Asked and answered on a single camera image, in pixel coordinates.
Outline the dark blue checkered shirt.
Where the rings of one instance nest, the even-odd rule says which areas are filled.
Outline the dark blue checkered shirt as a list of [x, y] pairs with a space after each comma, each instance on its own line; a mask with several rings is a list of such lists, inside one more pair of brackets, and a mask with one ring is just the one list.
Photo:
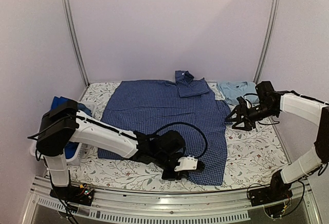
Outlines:
[[186, 142], [186, 155], [199, 156], [202, 172], [189, 173], [199, 185], [221, 185], [227, 161], [225, 118], [229, 106], [216, 100], [205, 79], [176, 71], [167, 80], [123, 81], [111, 95], [101, 121], [124, 130], [152, 134], [169, 124]]

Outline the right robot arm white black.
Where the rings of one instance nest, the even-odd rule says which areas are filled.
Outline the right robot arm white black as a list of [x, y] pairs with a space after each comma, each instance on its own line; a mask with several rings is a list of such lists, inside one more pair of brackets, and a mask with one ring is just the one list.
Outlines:
[[294, 90], [275, 90], [270, 81], [256, 85], [258, 105], [250, 106], [244, 97], [226, 117], [233, 129], [251, 131], [256, 123], [283, 115], [287, 128], [284, 138], [300, 139], [300, 155], [288, 166], [274, 173], [266, 189], [269, 201], [277, 201], [295, 181], [308, 177], [328, 164], [328, 102], [305, 96]]

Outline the light blue t-shirt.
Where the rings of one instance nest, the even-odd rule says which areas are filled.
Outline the light blue t-shirt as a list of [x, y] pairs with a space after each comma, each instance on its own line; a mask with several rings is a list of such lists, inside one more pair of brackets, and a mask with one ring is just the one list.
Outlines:
[[217, 82], [218, 90], [229, 105], [238, 105], [238, 97], [244, 97], [251, 104], [258, 104], [259, 98], [256, 92], [256, 84], [250, 81]]

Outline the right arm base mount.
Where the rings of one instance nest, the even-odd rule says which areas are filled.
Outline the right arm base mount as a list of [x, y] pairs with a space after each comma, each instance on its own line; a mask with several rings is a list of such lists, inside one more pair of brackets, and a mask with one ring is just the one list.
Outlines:
[[247, 198], [253, 207], [285, 200], [292, 196], [291, 183], [247, 190]]

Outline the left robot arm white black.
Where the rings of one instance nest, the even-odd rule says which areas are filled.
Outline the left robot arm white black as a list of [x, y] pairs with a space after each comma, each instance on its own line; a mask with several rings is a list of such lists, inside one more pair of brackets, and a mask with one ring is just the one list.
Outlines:
[[36, 141], [35, 148], [46, 161], [51, 183], [65, 200], [73, 200], [77, 194], [70, 184], [64, 152], [69, 142], [101, 148], [132, 161], [153, 163], [163, 170], [164, 180], [178, 180], [205, 167], [200, 156], [184, 155], [186, 142], [179, 132], [169, 130], [159, 135], [123, 130], [87, 115], [74, 100], [45, 113], [39, 132], [29, 139]]

